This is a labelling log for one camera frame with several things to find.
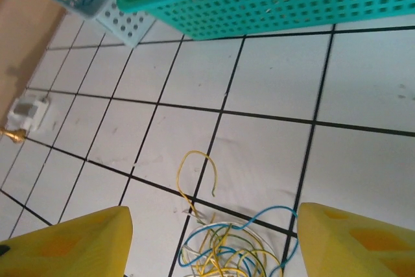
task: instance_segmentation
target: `yellow wire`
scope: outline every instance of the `yellow wire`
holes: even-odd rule
[[[199,154],[202,155],[203,157],[207,158],[210,163],[212,164],[213,167],[213,173],[215,174],[215,182],[213,183],[213,188],[212,188],[212,196],[215,196],[215,189],[216,189],[216,183],[218,180],[218,172],[216,170],[216,165],[213,162],[213,160],[209,157],[209,155],[205,154],[204,152],[200,152],[200,151],[189,151],[186,153],[186,155],[184,155],[182,162],[179,165],[179,169],[177,170],[177,175],[176,175],[176,186],[177,186],[177,190],[179,191],[179,193],[181,194],[181,196],[187,201],[187,203],[190,205],[190,208],[195,212],[196,217],[199,219],[199,213],[197,212],[196,208],[193,206],[192,202],[187,198],[186,194],[182,191],[182,189],[180,188],[179,185],[179,177],[180,177],[180,172],[182,171],[182,167],[184,162],[186,161],[186,158],[191,155],[191,154]]]
[[[181,196],[187,201],[190,208],[195,212],[195,216],[198,219],[198,221],[203,224],[203,221],[201,220],[198,211],[196,210],[196,208],[194,207],[192,202],[189,200],[189,198],[186,196],[186,194],[182,191],[182,189],[180,188],[180,183],[179,183],[180,173],[182,172],[183,165],[184,165],[187,157],[191,154],[202,155],[203,157],[208,159],[210,161],[210,163],[212,164],[213,173],[215,175],[215,181],[213,183],[213,188],[212,188],[212,196],[215,196],[215,189],[216,189],[216,185],[217,185],[217,169],[216,169],[215,162],[213,162],[213,160],[207,154],[205,154],[203,152],[200,152],[200,151],[189,151],[183,157],[182,161],[180,162],[179,168],[177,170],[177,175],[176,175],[177,189],[178,189],[179,193],[181,194]],[[214,219],[215,219],[215,214],[213,214],[213,217],[210,220],[210,224],[214,221]],[[251,234],[249,231],[244,229],[243,232],[248,234],[252,239],[254,239],[256,241],[256,243],[259,245],[260,249],[253,249],[253,250],[240,249],[228,258],[228,260],[226,261],[224,267],[220,267],[219,257],[217,256],[217,252],[218,252],[220,247],[223,247],[226,244],[227,238],[230,234],[230,230],[231,230],[231,225],[229,225],[229,227],[227,227],[226,232],[224,233],[224,235],[219,235],[218,231],[214,232],[212,229],[207,231],[206,236],[203,239],[203,242],[202,242],[202,244],[199,248],[198,253],[199,254],[202,253],[204,245],[206,244],[206,241],[208,240],[209,233],[212,233],[212,236],[211,236],[210,242],[209,242],[209,247],[212,249],[212,252],[206,258],[204,263],[202,263],[201,259],[200,259],[200,260],[198,260],[197,264],[192,265],[192,268],[194,268],[198,271],[199,277],[210,277],[210,276],[217,275],[217,274],[219,274],[220,277],[224,277],[224,272],[234,272],[234,273],[237,274],[237,276],[242,275],[243,277],[248,277],[247,273],[240,269],[240,266],[241,266],[241,263],[242,263],[243,259],[246,258],[249,255],[253,256],[254,259],[255,259],[255,271],[254,271],[253,277],[256,276],[257,271],[259,270],[259,266],[260,266],[259,264],[262,265],[262,268],[266,269],[266,267],[267,267],[267,255],[270,256],[278,265],[281,265],[279,260],[277,259],[277,257],[275,257],[275,255],[273,255],[273,253],[265,250],[265,248],[264,248],[264,246],[263,246],[260,239],[258,239],[254,234]],[[244,254],[239,258],[238,263],[236,264],[237,267],[229,267],[229,265],[232,262],[232,259],[236,255],[240,255],[241,252],[244,252]],[[263,254],[263,257],[264,257],[263,258],[263,263],[261,263],[259,261],[259,258],[258,258],[259,254]],[[184,263],[187,263],[187,260],[184,258],[183,253],[182,253],[182,259],[183,259]],[[207,267],[210,263],[212,264],[212,268],[209,269],[206,272],[206,269],[207,269]],[[280,269],[279,272],[280,272],[280,276],[283,277],[282,269]],[[259,275],[259,277],[264,277],[264,276],[266,276],[266,272],[264,270],[261,270],[261,274]]]

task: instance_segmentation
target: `yellow plastic object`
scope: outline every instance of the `yellow plastic object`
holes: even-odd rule
[[[113,207],[0,243],[1,277],[122,277],[132,239],[127,207]]]
[[[303,203],[298,239],[309,277],[414,277],[415,232]]]

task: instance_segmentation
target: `wire bundle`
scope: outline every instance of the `wire bundle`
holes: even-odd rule
[[[180,172],[190,154],[200,154],[212,164],[215,174],[213,196],[215,196],[217,184],[216,166],[207,154],[190,151],[184,156],[177,172],[177,188],[191,207],[189,214],[195,217],[202,226],[192,231],[185,240],[178,257],[179,265],[190,267],[192,274],[188,276],[194,277],[275,277],[278,273],[282,277],[284,266],[292,259],[298,248],[298,241],[287,259],[281,263],[272,247],[259,234],[250,229],[249,225],[260,215],[270,210],[288,210],[297,217],[296,212],[286,206],[272,206],[260,211],[246,223],[213,223],[215,215],[210,221],[205,220],[179,186]],[[202,244],[199,247],[191,248],[189,244],[202,234],[205,235]]]

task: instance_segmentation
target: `wall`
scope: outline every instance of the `wall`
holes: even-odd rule
[[[0,0],[0,125],[36,69],[64,9],[52,0]]]

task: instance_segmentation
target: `floor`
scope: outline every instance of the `floor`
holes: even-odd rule
[[[27,93],[48,95],[43,131],[0,141],[0,239],[130,207],[128,276],[183,276],[181,185],[205,215],[249,219],[319,202],[415,230],[415,16],[193,42],[161,22],[134,50],[74,15]],[[254,225],[280,257],[289,213]],[[299,251],[286,277],[305,277]]]

